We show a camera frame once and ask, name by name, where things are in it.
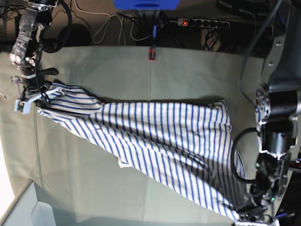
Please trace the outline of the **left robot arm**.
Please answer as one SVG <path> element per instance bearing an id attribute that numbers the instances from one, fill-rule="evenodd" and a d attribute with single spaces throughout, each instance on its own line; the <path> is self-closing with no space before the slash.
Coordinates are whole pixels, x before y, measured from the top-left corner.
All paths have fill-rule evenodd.
<path id="1" fill-rule="evenodd" d="M 301 3 L 291 1 L 285 39 L 279 62 L 267 82 L 262 83 L 252 103 L 256 127 L 240 132 L 233 141 L 231 156 L 235 155 L 240 139 L 256 133 L 259 154 L 254 179 L 242 178 L 231 160 L 231 172 L 242 184 L 249 185 L 246 201 L 236 211 L 236 226 L 277 226 L 274 201 L 281 199 L 288 183 L 291 152 L 297 144 L 297 120 L 301 114 Z"/>

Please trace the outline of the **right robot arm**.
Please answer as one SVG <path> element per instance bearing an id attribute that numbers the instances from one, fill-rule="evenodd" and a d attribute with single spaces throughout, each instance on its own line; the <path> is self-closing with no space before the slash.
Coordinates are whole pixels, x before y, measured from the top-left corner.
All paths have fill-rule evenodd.
<path id="1" fill-rule="evenodd" d="M 50 42 L 45 38 L 45 32 L 52 24 L 52 10 L 62 6 L 67 14 L 67 29 L 59 41 Z M 72 15 L 63 0 L 30 0 L 28 7 L 21 16 L 19 31 L 12 47 L 9 59 L 19 71 L 20 76 L 14 76 L 18 98 L 15 101 L 15 111 L 28 114 L 32 103 L 50 106 L 51 95 L 63 93 L 63 89 L 47 81 L 46 76 L 56 76 L 56 68 L 43 69 L 41 57 L 43 52 L 56 53 L 67 42 L 72 28 Z"/>

